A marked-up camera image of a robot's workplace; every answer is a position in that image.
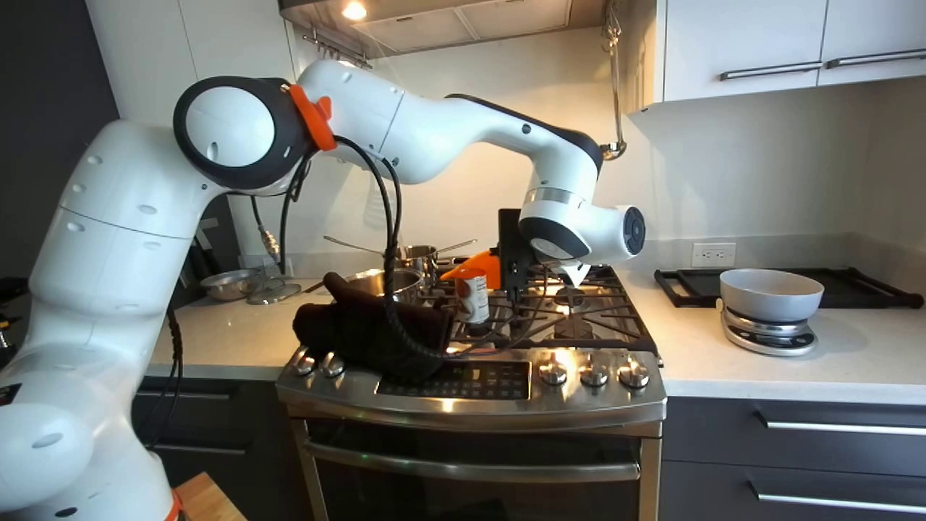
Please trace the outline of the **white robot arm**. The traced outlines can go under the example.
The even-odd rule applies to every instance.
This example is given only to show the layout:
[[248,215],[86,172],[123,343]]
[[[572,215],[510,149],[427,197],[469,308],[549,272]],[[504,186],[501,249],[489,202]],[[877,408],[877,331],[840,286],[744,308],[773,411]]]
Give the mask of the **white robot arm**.
[[297,82],[213,75],[178,97],[167,127],[106,124],[61,194],[22,346],[0,373],[0,518],[178,521],[129,406],[213,197],[272,191],[313,153],[417,186],[475,143],[533,163],[518,230],[539,254],[582,266],[641,253],[640,208],[592,202],[591,136],[471,97],[419,98],[338,62]]

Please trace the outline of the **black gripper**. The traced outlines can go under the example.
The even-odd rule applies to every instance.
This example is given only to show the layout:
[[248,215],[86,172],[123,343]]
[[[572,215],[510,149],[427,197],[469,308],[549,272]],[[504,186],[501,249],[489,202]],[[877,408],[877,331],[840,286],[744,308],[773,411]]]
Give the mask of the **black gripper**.
[[530,247],[520,233],[520,212],[497,212],[497,257],[501,257],[501,289],[505,295],[520,295],[533,282],[547,272],[547,265]]

